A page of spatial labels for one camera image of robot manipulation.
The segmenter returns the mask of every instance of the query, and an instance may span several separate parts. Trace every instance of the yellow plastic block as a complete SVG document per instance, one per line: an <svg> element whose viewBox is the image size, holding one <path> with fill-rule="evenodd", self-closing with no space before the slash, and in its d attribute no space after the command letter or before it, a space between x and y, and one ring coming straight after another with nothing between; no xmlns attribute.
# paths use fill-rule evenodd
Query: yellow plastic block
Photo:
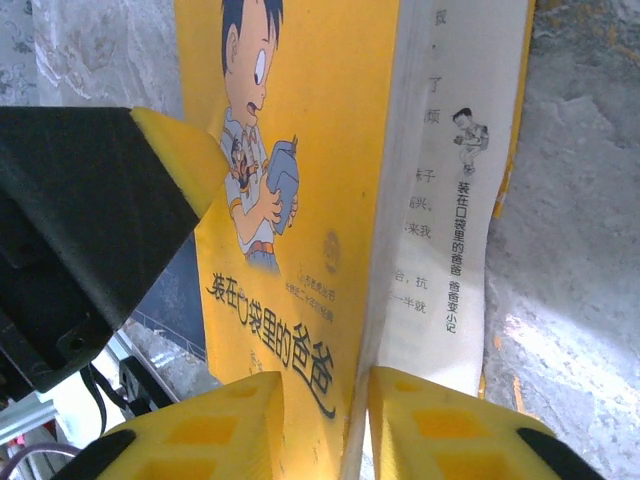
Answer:
<svg viewBox="0 0 640 480"><path fill-rule="evenodd" d="M280 478L283 416L280 373L252 375L113 429L136 439L99 478Z"/></svg>
<svg viewBox="0 0 640 480"><path fill-rule="evenodd" d="M537 420L387 367L369 380L378 480L557 480L520 439Z"/></svg>
<svg viewBox="0 0 640 480"><path fill-rule="evenodd" d="M131 116L195 214L202 218L229 171L219 142L204 130L147 108L136 107Z"/></svg>

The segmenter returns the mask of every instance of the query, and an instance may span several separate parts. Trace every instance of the cartoon boy's ear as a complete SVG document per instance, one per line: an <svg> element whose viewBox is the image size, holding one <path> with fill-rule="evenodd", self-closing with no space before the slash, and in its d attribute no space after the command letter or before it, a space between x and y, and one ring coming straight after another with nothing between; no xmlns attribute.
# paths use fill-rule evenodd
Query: cartoon boy's ear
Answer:
<svg viewBox="0 0 640 480"><path fill-rule="evenodd" d="M231 25L227 34L227 70L233 72L233 66L238 55L238 28Z"/></svg>

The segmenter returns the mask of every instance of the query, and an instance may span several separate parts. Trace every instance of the cartoon boy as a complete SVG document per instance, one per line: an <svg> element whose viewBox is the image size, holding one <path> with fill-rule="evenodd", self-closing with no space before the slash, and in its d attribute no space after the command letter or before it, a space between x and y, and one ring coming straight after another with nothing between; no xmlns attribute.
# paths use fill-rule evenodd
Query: cartoon boy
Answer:
<svg viewBox="0 0 640 480"><path fill-rule="evenodd" d="M476 171L473 160L489 146L489 129L473 121L470 108L463 108L456 113L453 121L462 130L462 135L458 135L453 142L463 147L460 160L464 164L465 175L471 176Z"/></svg>
<svg viewBox="0 0 640 480"><path fill-rule="evenodd" d="M280 222L280 190L267 187L269 158L258 129L267 78L283 21L282 0L223 0L222 70L229 99L221 146L231 171L225 179L229 212L247 262L278 273L274 224ZM297 194L288 226L297 211Z"/></svg>

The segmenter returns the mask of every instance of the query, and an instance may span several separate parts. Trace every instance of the concrete surface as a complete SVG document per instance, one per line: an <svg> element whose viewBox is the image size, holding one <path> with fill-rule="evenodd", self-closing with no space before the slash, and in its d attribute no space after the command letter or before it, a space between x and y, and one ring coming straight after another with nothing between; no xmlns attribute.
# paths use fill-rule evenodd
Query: concrete surface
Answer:
<svg viewBox="0 0 640 480"><path fill-rule="evenodd" d="M0 105L37 105L30 0L0 0Z"/></svg>
<svg viewBox="0 0 640 480"><path fill-rule="evenodd" d="M182 115L169 0L33 7L44 104ZM609 479L640 479L639 107L640 1L540 0L516 169L489 232L486 398L539 417ZM181 395L212 385L130 328Z"/></svg>

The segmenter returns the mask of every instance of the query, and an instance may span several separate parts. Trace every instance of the open book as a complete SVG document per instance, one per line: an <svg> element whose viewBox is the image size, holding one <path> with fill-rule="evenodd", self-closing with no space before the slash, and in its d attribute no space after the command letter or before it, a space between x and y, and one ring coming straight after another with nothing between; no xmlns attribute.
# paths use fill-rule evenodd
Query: open book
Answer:
<svg viewBox="0 0 640 480"><path fill-rule="evenodd" d="M196 230L207 358L282 372L282 478L357 478L379 357L477 390L530 10L176 1L186 119L230 167Z"/></svg>

